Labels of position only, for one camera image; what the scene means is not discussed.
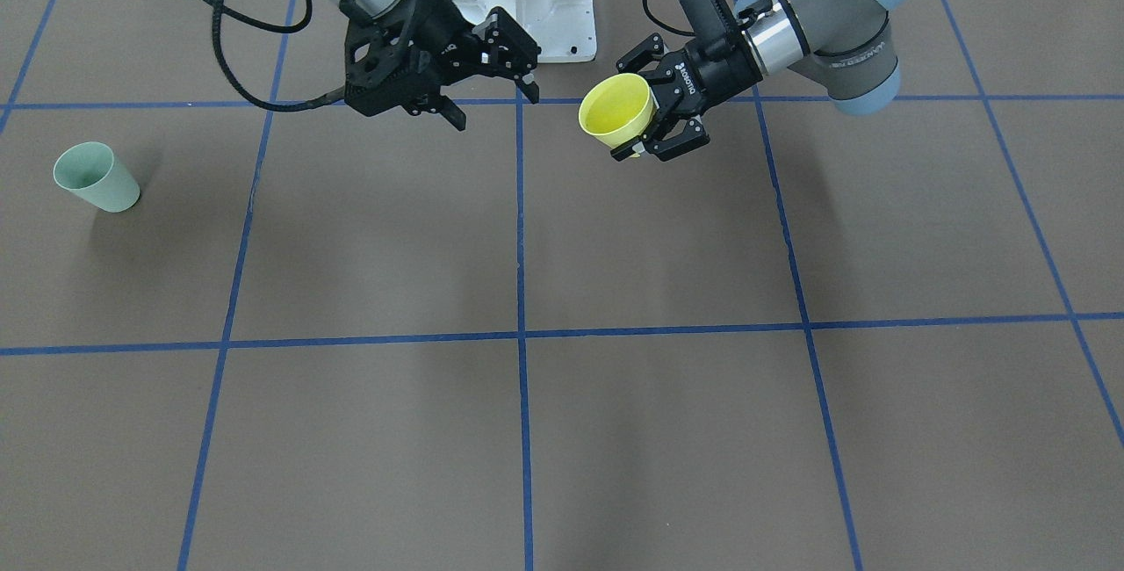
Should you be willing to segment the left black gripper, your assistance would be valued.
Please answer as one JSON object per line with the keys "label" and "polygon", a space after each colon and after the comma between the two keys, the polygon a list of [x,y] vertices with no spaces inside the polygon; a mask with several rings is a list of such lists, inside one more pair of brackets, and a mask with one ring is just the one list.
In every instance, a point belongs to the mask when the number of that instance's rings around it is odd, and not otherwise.
{"label": "left black gripper", "polygon": [[[652,33],[616,61],[618,75],[634,74],[659,82],[663,114],[703,114],[744,93],[763,79],[754,53],[741,33],[713,40],[695,38],[682,49],[667,52],[667,42]],[[660,162],[705,147],[710,134],[698,116],[655,116],[649,126],[625,136],[611,148],[611,158],[650,155]]]}

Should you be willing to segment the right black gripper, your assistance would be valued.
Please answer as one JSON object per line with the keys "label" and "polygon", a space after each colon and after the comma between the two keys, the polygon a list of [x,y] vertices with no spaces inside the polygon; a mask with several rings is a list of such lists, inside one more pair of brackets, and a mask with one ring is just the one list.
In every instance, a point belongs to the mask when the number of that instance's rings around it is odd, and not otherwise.
{"label": "right black gripper", "polygon": [[465,132],[466,114],[442,89],[465,78],[454,63],[463,52],[478,49],[471,57],[475,75],[510,80],[531,105],[540,103],[541,47],[502,6],[491,8],[473,29],[452,0],[397,0],[378,16],[357,0],[344,0],[344,102],[357,114],[401,107],[411,116],[441,116]]}

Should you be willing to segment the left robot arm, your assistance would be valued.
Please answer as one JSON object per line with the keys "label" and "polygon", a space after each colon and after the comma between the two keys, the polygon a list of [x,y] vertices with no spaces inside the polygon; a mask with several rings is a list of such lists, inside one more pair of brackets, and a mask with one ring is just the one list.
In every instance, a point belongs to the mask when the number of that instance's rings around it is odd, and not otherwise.
{"label": "left robot arm", "polygon": [[662,35],[623,55],[618,74],[644,80],[654,99],[642,129],[611,141],[613,158],[680,157],[710,141],[703,115],[779,72],[826,91],[844,114],[878,111],[898,93],[900,61],[890,16],[906,0],[678,0],[683,47]]}

